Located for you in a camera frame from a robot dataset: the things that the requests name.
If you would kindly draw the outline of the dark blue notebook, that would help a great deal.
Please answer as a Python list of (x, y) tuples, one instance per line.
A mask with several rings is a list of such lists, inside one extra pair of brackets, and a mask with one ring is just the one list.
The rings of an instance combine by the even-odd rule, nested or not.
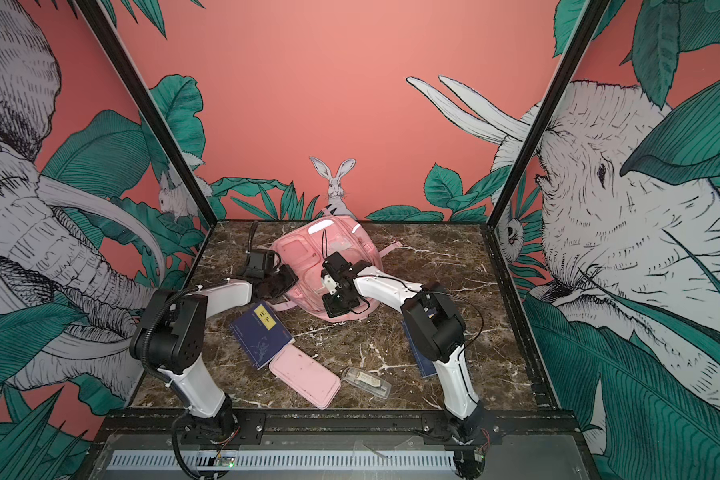
[(267, 366), (286, 345), (294, 342), (266, 302), (256, 304), (235, 319), (231, 331), (256, 370)]
[(401, 324), (403, 327), (403, 331), (406, 335), (406, 338), (409, 342), (411, 352), (414, 356), (414, 360), (419, 369), (419, 373), (420, 373), (421, 377), (426, 379), (426, 378), (435, 376), (437, 374), (437, 372), (436, 372), (433, 362), (431, 360), (427, 359), (426, 357), (424, 357), (423, 354), (418, 350), (418, 348), (416, 347), (416, 345), (413, 341), (413, 338), (410, 334), (410, 331), (409, 331), (406, 323), (404, 321), (402, 321)]

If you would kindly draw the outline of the pink student backpack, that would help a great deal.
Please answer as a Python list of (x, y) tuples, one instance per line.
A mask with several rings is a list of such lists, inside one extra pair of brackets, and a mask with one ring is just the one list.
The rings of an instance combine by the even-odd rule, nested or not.
[(291, 267), (298, 282), (286, 293), (286, 302), (272, 304), (271, 307), (276, 311), (300, 307), (332, 323), (365, 319), (380, 306), (379, 301), (372, 300), (368, 306), (354, 313), (335, 318), (328, 316), (322, 301), (322, 296), (328, 292), (322, 284), (322, 264), (328, 255), (339, 252), (351, 263), (364, 260), (382, 268), (382, 258), (401, 246), (402, 243), (396, 241), (382, 250), (378, 249), (363, 226), (350, 216), (328, 215), (316, 219), (272, 243), (271, 249)]

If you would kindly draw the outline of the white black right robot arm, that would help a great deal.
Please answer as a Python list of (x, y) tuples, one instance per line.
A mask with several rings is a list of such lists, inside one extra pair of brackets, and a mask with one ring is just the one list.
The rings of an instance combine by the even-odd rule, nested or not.
[(452, 296), (437, 282), (419, 284), (388, 275), (374, 266), (331, 273), (321, 271), (331, 317), (374, 300), (402, 317), (415, 348), (434, 364), (448, 414), (464, 422), (480, 405), (465, 359), (466, 322)]

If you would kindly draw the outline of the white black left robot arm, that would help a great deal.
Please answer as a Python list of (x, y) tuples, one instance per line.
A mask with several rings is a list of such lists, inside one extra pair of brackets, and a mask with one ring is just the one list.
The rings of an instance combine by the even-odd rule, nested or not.
[(179, 397), (190, 416), (216, 419), (229, 400), (202, 360), (206, 320), (227, 310), (280, 297), (297, 282), (294, 271), (283, 265), (261, 278), (227, 278), (181, 290), (159, 289), (142, 312), (129, 353), (146, 373)]

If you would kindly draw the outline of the clear plastic eraser box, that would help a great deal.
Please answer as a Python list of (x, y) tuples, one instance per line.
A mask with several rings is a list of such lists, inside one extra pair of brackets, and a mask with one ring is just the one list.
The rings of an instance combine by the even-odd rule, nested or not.
[(342, 379), (381, 399), (388, 399), (391, 393), (391, 385), (388, 381), (356, 367), (347, 367), (342, 374)]

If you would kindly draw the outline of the pink pencil case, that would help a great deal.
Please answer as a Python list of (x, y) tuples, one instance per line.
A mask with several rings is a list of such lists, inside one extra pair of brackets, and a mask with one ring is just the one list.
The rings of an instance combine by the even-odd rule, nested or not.
[(341, 386), (336, 374), (293, 344), (286, 345), (269, 362), (268, 368), (318, 409), (326, 409)]

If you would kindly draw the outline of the white ventilation grille strip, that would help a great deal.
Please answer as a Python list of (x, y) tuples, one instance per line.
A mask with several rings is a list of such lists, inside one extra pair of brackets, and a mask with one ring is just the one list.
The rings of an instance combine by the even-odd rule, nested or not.
[[(388, 470), (453, 471), (454, 455), (446, 451), (190, 451), (184, 455), (188, 467), (199, 472), (264, 470)], [(111, 471), (177, 470), (170, 451), (117, 450), (107, 468)]]

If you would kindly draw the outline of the black front mounting rail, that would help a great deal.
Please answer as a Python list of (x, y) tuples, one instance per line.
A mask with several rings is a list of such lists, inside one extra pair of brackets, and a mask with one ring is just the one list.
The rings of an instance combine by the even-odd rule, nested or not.
[(442, 410), (286, 410), (238, 409), (237, 433), (231, 439), (215, 440), (195, 428), (179, 425), (181, 443), (197, 440), (202, 445), (260, 446), (274, 435), (371, 435), (411, 434), (428, 444), (499, 444), (509, 436), (569, 435), (583, 441), (582, 430), (573, 414), (564, 410), (488, 410), (473, 433), (456, 436), (455, 426)]

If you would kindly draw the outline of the black left corner frame post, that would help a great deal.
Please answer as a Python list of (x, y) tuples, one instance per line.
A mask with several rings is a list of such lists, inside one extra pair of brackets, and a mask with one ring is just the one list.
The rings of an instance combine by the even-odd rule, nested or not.
[(106, 10), (98, 1), (77, 0), (75, 5), (112, 63), (140, 114), (146, 120), (159, 146), (177, 170), (188, 193), (197, 204), (201, 218), (213, 229), (218, 223), (217, 217), (206, 196), (202, 193), (192, 170), (185, 162), (178, 141), (172, 134), (142, 76), (119, 39)]

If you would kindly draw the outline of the black corner frame post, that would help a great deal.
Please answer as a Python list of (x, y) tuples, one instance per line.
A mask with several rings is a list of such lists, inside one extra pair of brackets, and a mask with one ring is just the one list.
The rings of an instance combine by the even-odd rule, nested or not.
[(540, 144), (541, 137), (558, 107), (565, 93), (565, 89), (574, 75), (608, 5), (609, 1), (607, 0), (592, 0), (584, 4), (583, 12), (580, 15), (570, 42), (566, 47), (563, 58), (541, 102), (530, 131), (523, 141), (522, 148), (507, 177), (507, 182), (502, 189), (501, 195), (487, 221), (487, 227), (489, 229), (494, 229), (498, 225), (500, 217), (509, 204), (513, 192), (521, 182), (523, 173), (530, 160), (535, 156), (535, 150)]
[(213, 229), (218, 223), (217, 217), (206, 196), (202, 193), (192, 170), (185, 162), (178, 141), (172, 134), (142, 76), (119, 39), (106, 10), (98, 1), (77, 0), (75, 5), (112, 63), (140, 114), (146, 120), (159, 146), (177, 170), (188, 193), (197, 204), (201, 218)]

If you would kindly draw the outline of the black right corner frame post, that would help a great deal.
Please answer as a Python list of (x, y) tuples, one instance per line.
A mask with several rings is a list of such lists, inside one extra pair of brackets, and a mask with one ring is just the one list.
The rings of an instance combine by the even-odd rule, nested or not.
[(607, 0), (592, 0), (584, 4), (583, 12), (580, 15), (570, 42), (566, 47), (563, 58), (541, 102), (530, 131), (523, 141), (522, 148), (507, 177), (507, 182), (502, 189), (501, 195), (487, 221), (487, 227), (489, 229), (494, 229), (498, 225), (500, 217), (509, 204), (513, 192), (521, 182), (523, 173), (530, 160), (535, 156), (535, 150), (540, 144), (541, 137), (558, 107), (565, 93), (565, 89), (574, 75), (608, 5), (609, 1)]

